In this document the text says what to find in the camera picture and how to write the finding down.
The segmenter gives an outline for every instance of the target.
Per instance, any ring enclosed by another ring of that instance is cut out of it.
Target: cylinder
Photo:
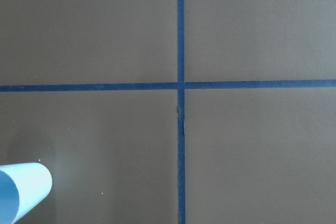
[[[39,163],[0,166],[0,223],[13,224],[40,203],[53,184]]]

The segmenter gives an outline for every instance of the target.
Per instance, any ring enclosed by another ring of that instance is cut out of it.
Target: paper roll
[[[0,223],[13,224],[40,203],[53,184],[39,163],[0,166]]]

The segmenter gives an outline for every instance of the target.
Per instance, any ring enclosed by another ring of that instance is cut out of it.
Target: gray surface
[[[0,93],[0,104],[0,165],[41,159],[54,179],[18,223],[177,223],[176,91]]]
[[[0,6],[0,85],[176,81],[176,0]]]
[[[188,90],[187,223],[334,223],[335,96]]]
[[[335,0],[185,0],[187,81],[336,78]]]

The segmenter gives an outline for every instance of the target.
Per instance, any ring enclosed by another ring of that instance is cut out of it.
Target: gray square
[[[185,0],[187,81],[335,79],[335,0]]]
[[[187,223],[336,219],[336,90],[186,92]]]
[[[0,85],[176,81],[176,0],[0,5]]]
[[[0,165],[40,162],[18,223],[177,223],[176,91],[0,93]]]

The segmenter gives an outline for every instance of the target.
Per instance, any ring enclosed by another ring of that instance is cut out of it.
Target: blue line
[[[36,86],[0,86],[0,92],[42,91],[103,91],[103,90],[163,90],[177,89],[176,82],[165,83],[117,83],[117,84],[61,84]]]
[[[185,224],[185,135],[184,135],[184,0],[177,0],[177,160],[179,223]]]
[[[334,88],[336,80],[187,82],[186,89]]]

